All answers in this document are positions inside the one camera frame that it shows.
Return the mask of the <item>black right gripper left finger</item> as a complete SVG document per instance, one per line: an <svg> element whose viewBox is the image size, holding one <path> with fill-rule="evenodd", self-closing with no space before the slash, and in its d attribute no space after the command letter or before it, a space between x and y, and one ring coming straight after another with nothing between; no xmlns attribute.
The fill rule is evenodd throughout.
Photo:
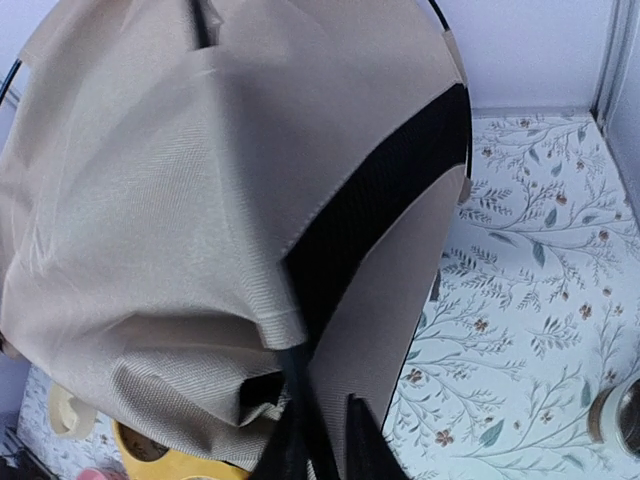
<svg viewBox="0 0 640 480"><path fill-rule="evenodd" d="M254 480L305 480L309 454L305 435L311 419L311 383L305 349L278 352L289 400L252 472Z"/></svg>

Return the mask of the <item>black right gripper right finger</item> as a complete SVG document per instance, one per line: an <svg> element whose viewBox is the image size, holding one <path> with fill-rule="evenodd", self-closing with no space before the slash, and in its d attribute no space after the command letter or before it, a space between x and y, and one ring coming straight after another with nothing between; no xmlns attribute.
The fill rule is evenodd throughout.
<svg viewBox="0 0 640 480"><path fill-rule="evenodd" d="M349 480L409 480L367 402L355 395L347 400L345 458Z"/></svg>

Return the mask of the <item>beige fabric pet tent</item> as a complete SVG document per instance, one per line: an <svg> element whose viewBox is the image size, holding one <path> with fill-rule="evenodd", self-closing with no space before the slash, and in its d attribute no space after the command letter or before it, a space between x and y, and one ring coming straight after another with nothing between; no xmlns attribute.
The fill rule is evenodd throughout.
<svg viewBox="0 0 640 480"><path fill-rule="evenodd" d="M348 397L382 433L470 189L439 5L59 1L17 62L4 343L250 479L289 400L278 352L305 349L307 479L348 479Z"/></svg>

